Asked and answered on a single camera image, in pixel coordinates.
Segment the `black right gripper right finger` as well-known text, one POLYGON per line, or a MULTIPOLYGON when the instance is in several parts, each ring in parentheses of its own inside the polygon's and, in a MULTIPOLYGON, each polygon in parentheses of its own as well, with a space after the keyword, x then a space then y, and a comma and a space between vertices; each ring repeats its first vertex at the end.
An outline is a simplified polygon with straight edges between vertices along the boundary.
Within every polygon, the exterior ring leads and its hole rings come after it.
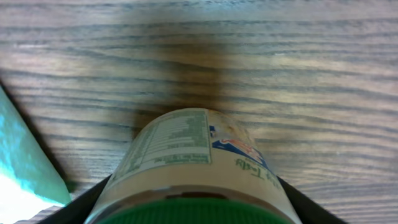
POLYGON ((303 224, 348 224, 277 176, 303 224))

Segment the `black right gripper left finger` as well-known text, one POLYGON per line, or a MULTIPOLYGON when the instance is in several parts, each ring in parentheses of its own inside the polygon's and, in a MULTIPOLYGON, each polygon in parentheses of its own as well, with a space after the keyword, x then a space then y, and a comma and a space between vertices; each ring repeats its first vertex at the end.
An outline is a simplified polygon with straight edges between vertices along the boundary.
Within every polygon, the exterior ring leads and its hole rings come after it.
POLYGON ((111 175, 103 179, 84 194, 53 213, 38 224, 83 224, 95 206, 111 175))

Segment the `teal white snack packet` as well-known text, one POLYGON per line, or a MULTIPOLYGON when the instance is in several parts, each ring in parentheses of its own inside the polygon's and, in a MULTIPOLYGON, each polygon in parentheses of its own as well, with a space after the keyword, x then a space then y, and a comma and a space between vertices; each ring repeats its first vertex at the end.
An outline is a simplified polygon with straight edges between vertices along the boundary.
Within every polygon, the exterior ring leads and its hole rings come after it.
POLYGON ((28 220, 71 201, 64 180, 1 90, 1 223, 28 220))

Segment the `green lid Knorr jar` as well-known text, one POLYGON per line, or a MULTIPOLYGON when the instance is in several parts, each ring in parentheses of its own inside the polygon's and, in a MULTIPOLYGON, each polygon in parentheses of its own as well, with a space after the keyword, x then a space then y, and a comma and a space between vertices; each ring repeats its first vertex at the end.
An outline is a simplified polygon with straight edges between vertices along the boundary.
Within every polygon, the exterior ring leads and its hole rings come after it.
POLYGON ((248 132, 218 111, 187 108, 133 140, 87 223, 299 223, 248 132))

